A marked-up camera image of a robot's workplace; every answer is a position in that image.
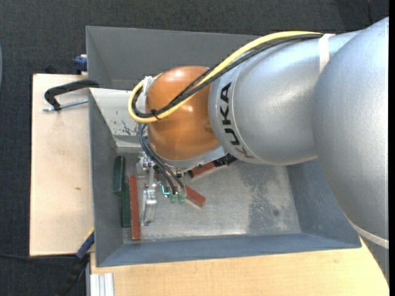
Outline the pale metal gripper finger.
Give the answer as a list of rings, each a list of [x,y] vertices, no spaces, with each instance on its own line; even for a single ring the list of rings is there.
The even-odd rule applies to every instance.
[[[145,152],[138,153],[136,176],[138,178],[154,176],[154,162]]]
[[[149,226],[155,220],[157,206],[156,183],[148,184],[143,191],[143,225]]]

